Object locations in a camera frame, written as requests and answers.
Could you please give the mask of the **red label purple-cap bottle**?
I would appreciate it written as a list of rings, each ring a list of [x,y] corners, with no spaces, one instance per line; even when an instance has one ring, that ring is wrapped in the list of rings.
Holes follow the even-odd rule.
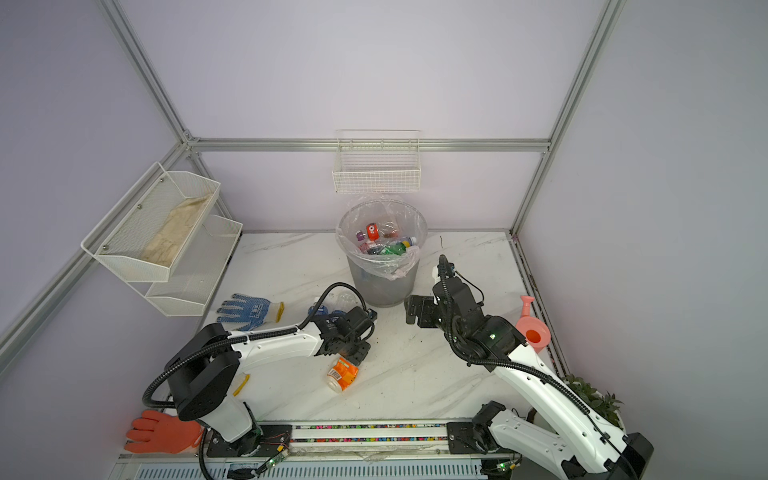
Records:
[[[358,230],[355,237],[360,246],[373,246],[381,239],[380,231],[376,223],[369,223],[364,229]]]

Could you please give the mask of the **yellow-cap clear bottle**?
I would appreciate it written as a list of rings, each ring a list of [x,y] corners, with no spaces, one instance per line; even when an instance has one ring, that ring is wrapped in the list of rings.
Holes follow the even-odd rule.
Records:
[[[326,381],[332,391],[342,393],[355,382],[358,373],[358,366],[344,357],[339,357],[336,363],[329,369]]]

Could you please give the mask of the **red label clear bottle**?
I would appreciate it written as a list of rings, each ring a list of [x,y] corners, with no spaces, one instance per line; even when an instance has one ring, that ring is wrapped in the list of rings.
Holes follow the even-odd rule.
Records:
[[[379,226],[379,233],[384,239],[395,239],[400,236],[400,228],[395,222],[386,222]]]

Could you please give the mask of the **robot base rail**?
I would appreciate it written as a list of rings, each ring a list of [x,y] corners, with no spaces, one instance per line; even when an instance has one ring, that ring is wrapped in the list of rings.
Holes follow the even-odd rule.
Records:
[[[516,456],[504,447],[483,447],[468,419],[262,422],[256,431],[232,443],[213,432],[206,454],[212,458],[267,458],[283,447],[293,455],[374,453],[416,455]]]

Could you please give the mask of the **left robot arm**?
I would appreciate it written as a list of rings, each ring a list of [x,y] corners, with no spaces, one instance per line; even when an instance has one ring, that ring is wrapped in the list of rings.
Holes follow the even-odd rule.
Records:
[[[361,362],[370,350],[377,312],[356,306],[342,315],[313,315],[306,325],[263,332],[229,332],[218,324],[199,332],[166,365],[162,383],[182,421],[195,421],[227,443],[259,427],[235,383],[252,370],[294,358],[339,355]]]

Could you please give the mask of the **white-cap blue label bottle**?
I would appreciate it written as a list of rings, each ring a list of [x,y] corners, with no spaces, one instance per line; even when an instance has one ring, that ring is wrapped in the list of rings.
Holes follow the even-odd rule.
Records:
[[[330,313],[330,307],[325,298],[316,297],[310,305],[307,315],[309,318],[315,316],[325,316]]]

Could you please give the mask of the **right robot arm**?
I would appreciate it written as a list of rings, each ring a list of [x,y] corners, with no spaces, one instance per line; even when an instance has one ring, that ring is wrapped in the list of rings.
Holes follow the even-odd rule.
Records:
[[[488,402],[473,419],[479,451],[514,451],[559,479],[642,478],[653,445],[589,406],[541,362],[512,323],[484,313],[460,278],[438,282],[430,296],[409,296],[404,308],[407,323],[440,329],[458,358],[511,385],[549,425],[539,427]]]

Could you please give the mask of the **green plastic bottle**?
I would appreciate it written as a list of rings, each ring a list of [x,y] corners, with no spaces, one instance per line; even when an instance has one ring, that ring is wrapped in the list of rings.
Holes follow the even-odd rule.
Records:
[[[416,244],[417,238],[413,236],[394,239],[392,242],[386,243],[384,246],[382,246],[379,254],[402,256]]]

